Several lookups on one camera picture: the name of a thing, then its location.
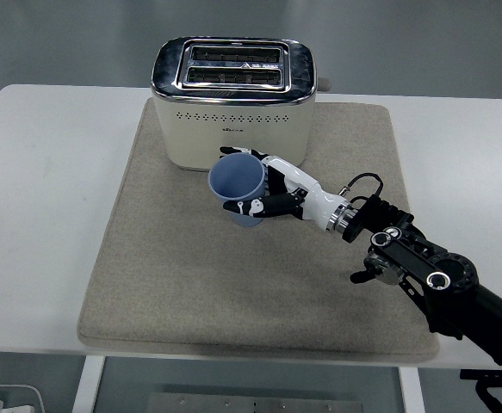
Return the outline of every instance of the black cable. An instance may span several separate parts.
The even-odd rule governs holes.
[[[366,176],[370,176],[372,178],[375,178],[379,182],[379,187],[375,191],[375,195],[379,196],[381,194],[381,191],[382,191],[384,184],[382,183],[382,179],[377,174],[374,174],[372,172],[364,172],[363,174],[355,176],[354,178],[352,178],[352,180],[350,182],[348,182],[347,187],[350,188],[352,185],[354,185],[360,179],[365,178]]]
[[[354,202],[356,202],[357,200],[365,200],[367,201],[369,198],[367,196],[363,196],[363,195],[358,195],[358,196],[355,196],[354,198],[352,198],[350,200],[350,204],[353,204]]]
[[[490,383],[489,382],[487,383],[485,380],[480,379],[476,382],[476,386],[474,388],[480,400],[484,402],[486,407],[492,413],[502,413],[501,402],[490,394],[490,392],[488,391],[488,387],[492,387]]]

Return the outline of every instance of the gray floor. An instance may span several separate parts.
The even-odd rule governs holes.
[[[299,40],[335,93],[502,98],[502,0],[0,0],[0,89],[12,83],[147,87],[160,46],[184,35]],[[5,360],[0,371],[22,380]],[[193,374],[172,363],[172,372]],[[49,367],[50,377],[63,368]],[[317,373],[292,370],[301,379]],[[476,396],[457,372],[422,372],[421,379],[429,412],[472,411],[463,406],[475,405]],[[64,393],[56,387],[49,397]]]
[[[83,367],[83,356],[0,353],[0,385],[31,385],[47,413],[70,413]],[[38,396],[30,389],[0,387],[0,400],[4,408],[28,404],[40,413]]]
[[[157,391],[343,400],[361,402],[366,413],[403,412],[396,368],[128,358],[106,360],[95,412],[146,411]]]

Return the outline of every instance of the robot finger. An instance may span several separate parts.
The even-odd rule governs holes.
[[[255,200],[229,200],[224,209],[232,213],[249,215],[255,218],[270,218],[280,215],[299,215],[304,198],[298,194],[268,195]]]

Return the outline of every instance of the toaster vent hole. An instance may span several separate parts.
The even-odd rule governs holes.
[[[191,114],[189,112],[186,112],[186,113],[182,113],[182,112],[177,112],[176,113],[176,117],[181,120],[183,118],[187,119],[187,120],[190,120],[190,119],[194,119],[194,120],[205,120],[205,121],[208,121],[208,120],[211,120],[211,121],[214,121],[214,122],[217,122],[217,121],[222,121],[222,122],[248,122],[248,123],[252,123],[252,122],[258,122],[258,123],[262,123],[262,122],[265,122],[265,123],[279,123],[281,121],[283,122],[287,122],[289,120],[289,117],[287,115],[284,115],[284,116],[279,116],[279,115],[276,115],[276,116],[244,116],[242,114],[240,114],[239,116],[235,115],[235,114],[230,114],[230,115],[225,115],[225,114]]]

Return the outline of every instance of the robotic arm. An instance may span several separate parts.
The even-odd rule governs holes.
[[[400,286],[424,313],[432,333],[458,340],[466,336],[502,366],[502,298],[479,283],[469,259],[429,241],[413,226],[410,213],[382,200],[379,176],[361,174],[338,194],[329,194],[310,175],[279,157],[244,148],[220,150],[226,154],[248,151],[261,159],[270,193],[258,200],[226,202],[225,209],[255,217],[292,214],[311,219],[323,231],[342,234],[348,243],[363,230],[371,232],[364,270],[354,273],[350,280],[356,284],[380,280]],[[344,198],[352,184],[365,176],[380,183],[377,191],[368,198]],[[358,198],[365,203],[353,207]],[[262,205],[260,211],[250,213],[252,203],[257,202]],[[488,387],[502,387],[502,371],[462,370],[461,378],[478,380],[476,390],[482,401],[490,411],[502,411],[502,404],[487,392]]]

